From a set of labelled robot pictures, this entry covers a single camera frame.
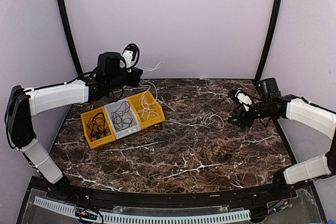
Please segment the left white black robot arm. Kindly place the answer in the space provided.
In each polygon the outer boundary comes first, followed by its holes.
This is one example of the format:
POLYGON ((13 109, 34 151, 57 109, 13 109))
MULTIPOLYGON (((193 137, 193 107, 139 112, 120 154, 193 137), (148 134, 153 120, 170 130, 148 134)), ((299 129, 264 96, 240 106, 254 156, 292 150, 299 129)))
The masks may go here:
POLYGON ((136 67, 139 49, 123 53, 105 52, 99 55, 97 66, 71 81, 38 88, 12 88, 4 115, 5 133, 10 148, 23 153, 46 181, 54 185, 54 193, 63 201, 74 197, 74 189, 66 175, 39 143, 32 117, 55 108, 94 102, 108 97, 124 86, 138 87, 143 71, 136 67))

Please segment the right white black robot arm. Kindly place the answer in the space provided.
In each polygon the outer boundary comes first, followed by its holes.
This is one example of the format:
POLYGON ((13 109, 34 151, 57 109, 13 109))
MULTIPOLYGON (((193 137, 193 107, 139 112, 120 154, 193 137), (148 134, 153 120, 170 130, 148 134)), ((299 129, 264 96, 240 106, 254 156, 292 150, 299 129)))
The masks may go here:
POLYGON ((288 185, 335 175, 335 112, 323 108, 304 97, 282 95, 276 79, 267 78, 257 82, 259 98, 253 98, 242 90, 231 89, 228 97, 238 104, 234 115, 227 121, 242 129, 251 127, 255 120, 283 118, 306 125, 332 141, 325 154, 313 157, 280 171, 274 184, 268 188, 273 200, 280 199, 288 191, 288 185))

